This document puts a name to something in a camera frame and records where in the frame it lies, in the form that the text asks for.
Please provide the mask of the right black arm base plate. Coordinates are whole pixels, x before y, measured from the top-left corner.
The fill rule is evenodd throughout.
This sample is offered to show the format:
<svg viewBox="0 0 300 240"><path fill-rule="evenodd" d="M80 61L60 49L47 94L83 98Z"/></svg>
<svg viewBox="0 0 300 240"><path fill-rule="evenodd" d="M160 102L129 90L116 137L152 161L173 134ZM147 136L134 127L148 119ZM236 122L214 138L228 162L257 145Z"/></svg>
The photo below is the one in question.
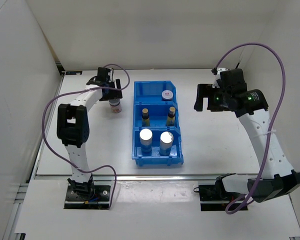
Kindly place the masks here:
<svg viewBox="0 0 300 240"><path fill-rule="evenodd" d="M198 185L193 192L199 194L201 212L224 212L229 203L238 198L238 193L221 196L214 185Z"/></svg>

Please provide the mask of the white-lid sauce jar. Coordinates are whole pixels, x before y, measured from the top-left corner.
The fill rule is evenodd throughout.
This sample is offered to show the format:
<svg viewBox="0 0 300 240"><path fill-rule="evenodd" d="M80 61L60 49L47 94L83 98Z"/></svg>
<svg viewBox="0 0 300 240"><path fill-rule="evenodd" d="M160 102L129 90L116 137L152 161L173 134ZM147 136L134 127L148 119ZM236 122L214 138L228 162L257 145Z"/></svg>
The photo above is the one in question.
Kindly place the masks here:
<svg viewBox="0 0 300 240"><path fill-rule="evenodd" d="M108 101L110 109L113 113L118 114L122 111L121 100L120 99L111 99Z"/></svg>
<svg viewBox="0 0 300 240"><path fill-rule="evenodd" d="M171 90L164 90L161 93L161 99L163 101L172 101L173 97L174 97L174 94L173 94L173 92Z"/></svg>

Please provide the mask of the yellow-label brown bottle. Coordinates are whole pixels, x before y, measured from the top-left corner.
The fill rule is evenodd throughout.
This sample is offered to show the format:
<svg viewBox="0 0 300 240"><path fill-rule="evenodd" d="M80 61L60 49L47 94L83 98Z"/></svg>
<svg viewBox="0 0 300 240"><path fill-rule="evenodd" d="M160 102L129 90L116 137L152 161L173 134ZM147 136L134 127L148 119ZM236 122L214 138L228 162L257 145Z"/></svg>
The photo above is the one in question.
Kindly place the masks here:
<svg viewBox="0 0 300 240"><path fill-rule="evenodd" d="M176 108L171 106L168 111L167 119L166 119L166 126L174 126L176 119Z"/></svg>
<svg viewBox="0 0 300 240"><path fill-rule="evenodd" d="M149 127L150 126L150 115L149 110L147 108L142 109L142 126Z"/></svg>

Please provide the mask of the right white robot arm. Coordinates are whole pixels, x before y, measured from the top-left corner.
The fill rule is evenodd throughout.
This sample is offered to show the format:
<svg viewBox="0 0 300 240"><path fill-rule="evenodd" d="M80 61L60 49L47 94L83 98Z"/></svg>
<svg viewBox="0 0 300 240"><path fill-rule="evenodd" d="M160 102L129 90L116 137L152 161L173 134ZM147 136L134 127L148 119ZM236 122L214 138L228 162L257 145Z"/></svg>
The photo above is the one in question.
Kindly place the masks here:
<svg viewBox="0 0 300 240"><path fill-rule="evenodd" d="M246 196L258 203L281 197L300 187L300 171L295 171L282 150L273 128L264 94L248 90L245 83L227 87L199 84L194 109L212 112L231 111L244 127L259 163L256 177L228 173L216 179L214 193L220 200Z"/></svg>

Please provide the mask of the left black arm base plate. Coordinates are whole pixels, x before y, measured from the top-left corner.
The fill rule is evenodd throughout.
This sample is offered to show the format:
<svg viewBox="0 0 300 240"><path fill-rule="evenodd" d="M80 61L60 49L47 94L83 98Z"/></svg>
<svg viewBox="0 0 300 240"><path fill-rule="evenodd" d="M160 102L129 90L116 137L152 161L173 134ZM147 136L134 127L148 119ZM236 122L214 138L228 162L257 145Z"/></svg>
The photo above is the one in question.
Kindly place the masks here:
<svg viewBox="0 0 300 240"><path fill-rule="evenodd" d="M63 208L66 210L108 210L111 190L110 184L95 183L90 196L81 196L68 184Z"/></svg>

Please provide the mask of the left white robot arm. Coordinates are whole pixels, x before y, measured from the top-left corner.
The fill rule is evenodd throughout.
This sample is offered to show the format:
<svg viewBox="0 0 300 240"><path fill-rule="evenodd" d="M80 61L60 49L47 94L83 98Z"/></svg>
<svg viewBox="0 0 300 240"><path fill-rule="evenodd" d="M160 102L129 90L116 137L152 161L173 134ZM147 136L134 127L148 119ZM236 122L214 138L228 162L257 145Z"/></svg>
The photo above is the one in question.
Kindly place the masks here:
<svg viewBox="0 0 300 240"><path fill-rule="evenodd" d="M57 137L68 153L73 164L72 177L68 179L74 193L83 200L90 200L95 194L92 173L88 166L86 142L90 135L89 110L98 101L108 101L114 105L123 98L120 79L98 80L91 78L84 93L80 93L68 104L60 104L57 109Z"/></svg>

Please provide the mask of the blue-label silver-lid shaker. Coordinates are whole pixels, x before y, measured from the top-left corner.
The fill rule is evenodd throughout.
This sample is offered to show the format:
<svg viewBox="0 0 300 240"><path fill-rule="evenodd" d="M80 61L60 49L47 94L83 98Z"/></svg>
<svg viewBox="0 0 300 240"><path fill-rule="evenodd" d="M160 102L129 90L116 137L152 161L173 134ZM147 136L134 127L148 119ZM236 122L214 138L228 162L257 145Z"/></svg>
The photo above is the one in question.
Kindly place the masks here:
<svg viewBox="0 0 300 240"><path fill-rule="evenodd" d="M142 152L149 153L152 151L153 133L150 129L142 129L139 133L139 140Z"/></svg>
<svg viewBox="0 0 300 240"><path fill-rule="evenodd" d="M160 135L159 153L162 156L169 156L173 145L174 136L169 131L164 131Z"/></svg>

